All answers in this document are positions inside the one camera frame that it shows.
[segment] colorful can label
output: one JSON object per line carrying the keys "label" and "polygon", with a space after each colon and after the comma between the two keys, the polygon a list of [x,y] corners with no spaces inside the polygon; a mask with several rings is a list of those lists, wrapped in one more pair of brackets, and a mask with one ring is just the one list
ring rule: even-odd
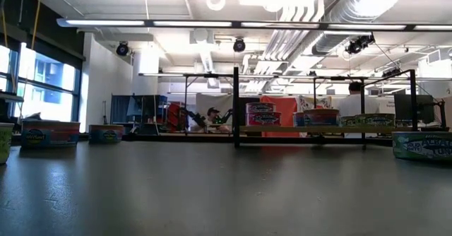
{"label": "colorful can label", "polygon": [[294,126],[304,126],[304,113],[294,112]]}
{"label": "colorful can label", "polygon": [[305,114],[304,123],[307,126],[337,126],[337,114]]}
{"label": "colorful can label", "polygon": [[13,135],[14,124],[4,127],[0,126],[0,165],[6,163],[9,158],[9,149],[11,147],[11,136]]}
{"label": "colorful can label", "polygon": [[249,102],[246,104],[246,113],[274,111],[276,111],[276,105],[271,102]]}
{"label": "colorful can label", "polygon": [[74,147],[78,143],[77,129],[22,129],[21,145],[23,148]]}
{"label": "colorful can label", "polygon": [[357,126],[395,126],[395,114],[361,114],[356,116]]}
{"label": "colorful can label", "polygon": [[341,117],[340,118],[340,126],[356,126],[356,117]]}
{"label": "colorful can label", "polygon": [[90,143],[118,143],[122,140],[123,130],[95,129],[90,131]]}
{"label": "colorful can label", "polygon": [[393,132],[396,158],[411,160],[452,160],[452,133]]}
{"label": "colorful can label", "polygon": [[253,112],[246,114],[247,126],[279,126],[280,112]]}

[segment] tuna can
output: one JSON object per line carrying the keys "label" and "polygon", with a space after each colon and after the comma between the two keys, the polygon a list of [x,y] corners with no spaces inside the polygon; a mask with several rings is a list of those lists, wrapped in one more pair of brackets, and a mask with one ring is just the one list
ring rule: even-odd
{"label": "tuna can", "polygon": [[274,111],[276,111],[276,105],[272,102],[249,102],[246,104],[246,113]]}
{"label": "tuna can", "polygon": [[252,112],[246,114],[247,126],[280,126],[280,112]]}
{"label": "tuna can", "polygon": [[340,126],[356,126],[356,117],[355,116],[348,116],[348,117],[341,117],[340,118]]}
{"label": "tuna can", "polygon": [[9,158],[13,127],[14,124],[0,123],[0,165],[6,163]]}
{"label": "tuna can", "polygon": [[396,158],[452,161],[452,133],[393,132],[392,136]]}
{"label": "tuna can", "polygon": [[294,112],[294,126],[304,126],[304,112]]}
{"label": "tuna can", "polygon": [[54,122],[45,120],[22,121],[22,148],[75,147],[80,134],[78,122]]}
{"label": "tuna can", "polygon": [[122,125],[90,125],[90,143],[118,143],[123,134]]}
{"label": "tuna can", "polygon": [[356,116],[357,126],[392,126],[396,125],[395,114],[374,113]]}
{"label": "tuna can", "polygon": [[304,111],[306,126],[337,126],[339,110],[312,109]]}

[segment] window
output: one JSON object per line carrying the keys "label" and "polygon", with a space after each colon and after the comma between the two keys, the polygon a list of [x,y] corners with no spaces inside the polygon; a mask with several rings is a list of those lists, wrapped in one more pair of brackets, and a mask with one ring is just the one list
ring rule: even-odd
{"label": "window", "polygon": [[[18,95],[25,100],[22,108],[23,116],[41,112],[42,119],[59,120],[63,122],[71,121],[72,94],[39,88],[29,83],[27,83],[25,87],[24,83],[19,83]],[[20,103],[16,103],[14,117],[19,116]]]}
{"label": "window", "polygon": [[78,90],[75,90],[76,74],[78,76],[80,71],[72,66],[37,53],[22,44],[17,95],[23,97],[24,103],[16,103],[14,117],[26,117],[41,112],[42,119],[71,121],[72,110],[77,107],[73,106],[73,103],[78,98]]}
{"label": "window", "polygon": [[3,91],[6,90],[6,83],[7,83],[6,78],[1,76],[0,77],[0,90],[3,90]]}
{"label": "window", "polygon": [[0,72],[9,72],[11,50],[0,45]]}
{"label": "window", "polygon": [[20,49],[19,77],[39,81],[65,90],[73,90],[76,70],[68,64],[28,49]]}

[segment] monitor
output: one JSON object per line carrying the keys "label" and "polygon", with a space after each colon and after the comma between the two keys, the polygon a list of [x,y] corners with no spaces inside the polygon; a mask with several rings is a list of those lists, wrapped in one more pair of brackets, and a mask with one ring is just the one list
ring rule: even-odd
{"label": "monitor", "polygon": [[[423,123],[432,123],[435,120],[433,97],[431,95],[416,95],[417,120]],[[408,122],[412,119],[411,95],[394,95],[395,119]]]}

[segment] man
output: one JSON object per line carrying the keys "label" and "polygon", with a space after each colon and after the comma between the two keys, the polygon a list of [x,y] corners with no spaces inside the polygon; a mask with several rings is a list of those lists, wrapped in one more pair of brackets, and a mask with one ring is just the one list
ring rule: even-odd
{"label": "man", "polygon": [[[215,109],[214,107],[211,107],[207,110],[207,118],[204,119],[204,124],[206,124],[206,128],[209,129],[210,125],[215,124],[215,120],[216,118],[219,116],[218,114],[220,113],[219,110]],[[196,132],[204,132],[205,129],[203,129],[202,127],[196,125],[196,126],[192,126],[191,127],[192,131],[196,131]],[[216,126],[215,130],[213,130],[212,132],[220,132],[220,133],[229,133],[229,127],[225,126],[225,125],[221,125],[221,126]]]}
{"label": "man", "polygon": [[[339,102],[339,114],[341,117],[349,117],[361,114],[361,83],[352,82],[348,86],[350,95]],[[366,113],[379,113],[380,104],[375,98],[366,96],[364,99]]]}
{"label": "man", "polygon": [[[214,107],[209,108],[209,110],[207,110],[207,120],[205,121],[206,124],[209,126],[211,124],[215,123],[215,120],[217,119],[218,114],[220,113],[219,110],[215,109]],[[225,126],[225,125],[221,125],[221,126],[217,126],[216,130],[219,131],[220,133],[229,133],[229,127]]]}

